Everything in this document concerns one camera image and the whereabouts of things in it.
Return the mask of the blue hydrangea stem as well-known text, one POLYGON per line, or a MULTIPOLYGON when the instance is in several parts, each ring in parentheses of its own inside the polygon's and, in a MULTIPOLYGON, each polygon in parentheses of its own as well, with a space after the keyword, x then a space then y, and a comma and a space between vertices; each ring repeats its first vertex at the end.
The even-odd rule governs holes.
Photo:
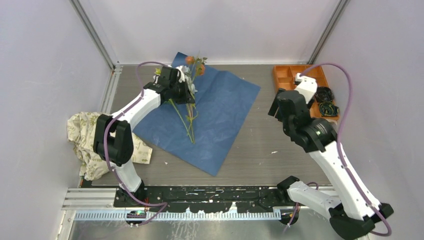
MULTIPOLYGON (((194 85, 193 80, 193 73, 192 70, 185 65, 181 66, 181 71, 184 74, 185 82, 188 86, 188 91, 190 93, 190 96, 192 99, 195 99, 195 93, 197 92, 196 87, 194 85)), ((193 121, 198 116, 198 112, 196 110, 196 104, 195 103, 187 103, 186 104, 186 110, 187 110, 187 134, 192 144, 195 144, 195 133, 194 133, 194 126, 193 121)))

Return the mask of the orange rose stem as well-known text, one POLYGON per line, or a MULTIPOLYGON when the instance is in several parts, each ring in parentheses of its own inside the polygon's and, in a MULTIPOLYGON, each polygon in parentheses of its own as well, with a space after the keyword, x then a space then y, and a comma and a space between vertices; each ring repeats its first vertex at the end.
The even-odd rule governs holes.
POLYGON ((206 60, 208 58, 207 57, 199 57, 199 56, 188 56, 185 58, 185 63, 187 64, 187 66, 191 69, 192 73, 193 73, 193 83, 194 80, 205 74, 206 71, 206 60))

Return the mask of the blue wrapping paper sheet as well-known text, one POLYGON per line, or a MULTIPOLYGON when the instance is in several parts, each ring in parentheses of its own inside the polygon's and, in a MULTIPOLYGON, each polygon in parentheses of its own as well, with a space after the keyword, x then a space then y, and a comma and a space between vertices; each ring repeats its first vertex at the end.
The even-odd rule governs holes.
MULTIPOLYGON (((260 86, 235 74, 205 67, 194 80, 197 93, 194 119, 195 144, 191 143, 178 114, 170 104, 150 112, 134 129, 135 135, 196 168, 216 176, 223 165, 253 103, 260 86)), ((183 118, 184 105, 177 105, 183 118)))

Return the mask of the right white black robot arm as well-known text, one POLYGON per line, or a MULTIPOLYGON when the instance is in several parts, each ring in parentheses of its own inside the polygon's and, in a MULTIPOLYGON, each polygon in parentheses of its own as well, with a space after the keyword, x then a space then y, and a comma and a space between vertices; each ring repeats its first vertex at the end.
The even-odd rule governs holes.
POLYGON ((337 197, 330 196, 291 175, 277 185, 281 204, 294 202, 309 207, 328 219, 344 240, 392 234, 387 221, 394 213, 392 206, 380 202, 365 187, 338 142, 334 127, 326 119, 310 115, 308 101, 301 93, 280 88, 268 115, 282 122, 283 132, 315 160, 337 193, 337 197))

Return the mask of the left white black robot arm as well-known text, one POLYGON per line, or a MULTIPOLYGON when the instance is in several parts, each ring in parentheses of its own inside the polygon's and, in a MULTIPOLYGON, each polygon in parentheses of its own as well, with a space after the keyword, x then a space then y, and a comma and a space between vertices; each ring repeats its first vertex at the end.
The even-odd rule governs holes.
POLYGON ((153 110, 165 102, 193 104, 194 87, 189 69, 184 65, 164 65, 140 94, 111 115, 101 114, 96 121, 93 151, 106 162, 126 192, 126 200, 141 206, 146 200, 145 184, 132 162, 133 130, 153 110))

